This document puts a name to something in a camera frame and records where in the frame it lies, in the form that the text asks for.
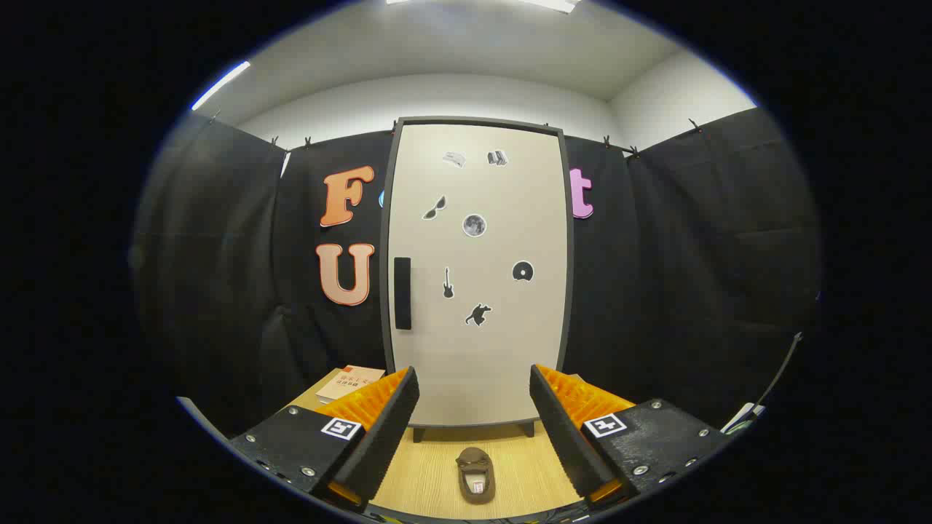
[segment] sunglasses sticker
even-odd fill
[[[437,216],[438,211],[442,211],[446,207],[446,196],[440,197],[437,203],[433,206],[433,209],[426,212],[422,217],[424,220],[433,220]]]

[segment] guitar sticker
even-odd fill
[[[453,298],[453,286],[450,284],[450,268],[446,268],[446,280],[444,281],[444,296]]]

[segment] book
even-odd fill
[[[367,386],[385,375],[384,369],[347,365],[317,391],[317,400],[327,404],[337,398]]]

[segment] moon sticker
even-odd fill
[[[463,232],[470,237],[481,237],[486,232],[486,219],[478,214],[467,215],[463,219]]]

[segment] pink letter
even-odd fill
[[[569,170],[569,189],[573,198],[573,216],[588,218],[592,214],[592,206],[583,200],[583,189],[592,189],[592,181],[583,178],[583,172],[578,169]]]

